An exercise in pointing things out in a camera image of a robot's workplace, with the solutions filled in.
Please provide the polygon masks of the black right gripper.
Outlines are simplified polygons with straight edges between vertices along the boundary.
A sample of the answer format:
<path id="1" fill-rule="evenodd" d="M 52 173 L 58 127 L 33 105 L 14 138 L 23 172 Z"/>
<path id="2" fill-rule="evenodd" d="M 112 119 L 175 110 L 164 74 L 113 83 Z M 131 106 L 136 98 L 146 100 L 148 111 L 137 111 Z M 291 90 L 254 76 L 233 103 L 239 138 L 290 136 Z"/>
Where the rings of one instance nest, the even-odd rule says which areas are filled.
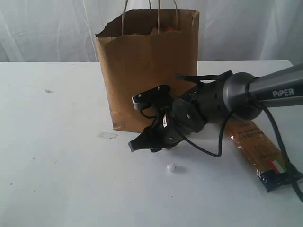
<path id="1" fill-rule="evenodd" d="M 151 101 L 156 111 L 152 124 L 134 140 L 129 142 L 132 152 L 149 149 L 152 152 L 172 148 L 185 139 L 187 134 L 200 132 L 205 125 L 197 98 L 193 95 L 173 99 L 170 95 L 157 97 Z"/>

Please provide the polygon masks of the black covered right arm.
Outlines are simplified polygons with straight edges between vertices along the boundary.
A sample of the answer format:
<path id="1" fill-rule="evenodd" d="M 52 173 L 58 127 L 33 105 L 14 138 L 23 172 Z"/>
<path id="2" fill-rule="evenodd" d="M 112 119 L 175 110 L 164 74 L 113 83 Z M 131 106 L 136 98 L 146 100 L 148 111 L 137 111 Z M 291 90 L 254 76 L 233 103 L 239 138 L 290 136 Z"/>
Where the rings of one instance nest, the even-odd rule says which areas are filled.
<path id="1" fill-rule="evenodd" d="M 172 98 L 170 87 L 161 85 L 132 98 L 140 112 L 152 108 L 152 124 L 129 142 L 131 151 L 152 152 L 172 148 L 191 133 L 200 132 L 208 123 L 231 119 L 252 120 L 260 115 L 261 106 L 281 107 L 303 103 L 303 67 L 292 66 L 262 77 L 246 72 L 190 76 L 177 74 L 194 87 Z"/>

